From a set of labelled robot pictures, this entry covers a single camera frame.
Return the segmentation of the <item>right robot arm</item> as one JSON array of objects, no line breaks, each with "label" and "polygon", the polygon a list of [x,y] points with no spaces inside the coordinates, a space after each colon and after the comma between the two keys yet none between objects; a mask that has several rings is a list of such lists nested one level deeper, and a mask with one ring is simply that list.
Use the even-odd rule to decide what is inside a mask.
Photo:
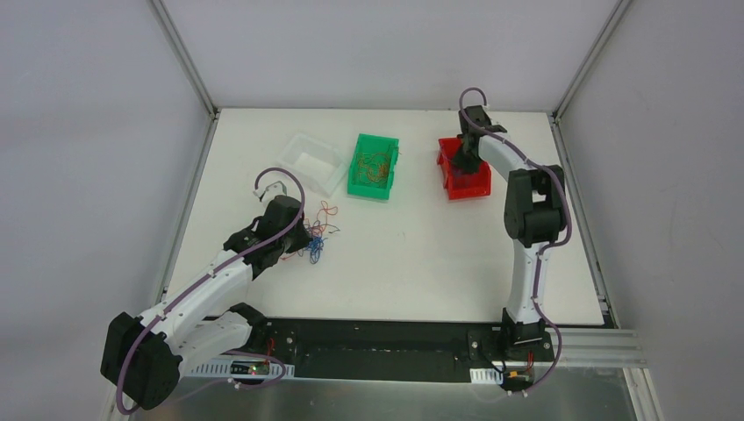
[{"label": "right robot arm", "polygon": [[497,344],[502,355],[517,360],[542,340],[546,329],[541,305],[547,261],[561,244],[561,232],[570,232],[564,173],[559,166],[544,167],[527,158],[481,105],[461,109],[459,119],[461,145],[453,165],[473,174],[485,163],[507,183],[504,228],[513,240],[514,262]]}]

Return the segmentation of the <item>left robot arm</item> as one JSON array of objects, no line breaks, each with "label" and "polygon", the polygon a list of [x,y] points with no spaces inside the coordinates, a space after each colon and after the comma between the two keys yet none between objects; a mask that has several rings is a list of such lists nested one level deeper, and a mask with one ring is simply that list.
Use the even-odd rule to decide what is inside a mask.
[{"label": "left robot arm", "polygon": [[275,196],[174,296],[110,321],[100,372],[115,386],[121,414],[159,406],[185,374],[213,357],[266,347],[268,332],[258,325],[263,316],[244,300],[258,276],[310,243],[303,220],[303,198]]}]

